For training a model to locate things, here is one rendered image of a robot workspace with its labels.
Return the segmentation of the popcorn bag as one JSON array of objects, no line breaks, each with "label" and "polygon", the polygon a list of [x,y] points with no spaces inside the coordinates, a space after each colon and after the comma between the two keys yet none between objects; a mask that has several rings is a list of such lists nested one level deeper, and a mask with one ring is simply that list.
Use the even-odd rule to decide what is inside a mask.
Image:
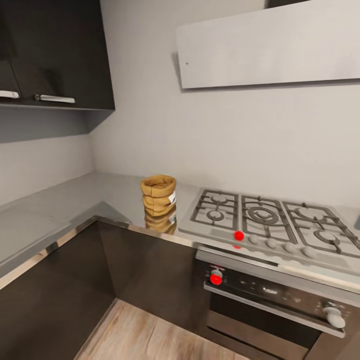
[{"label": "popcorn bag", "polygon": [[177,180],[169,175],[154,175],[140,183],[145,210],[152,217],[166,215],[177,203]]}]

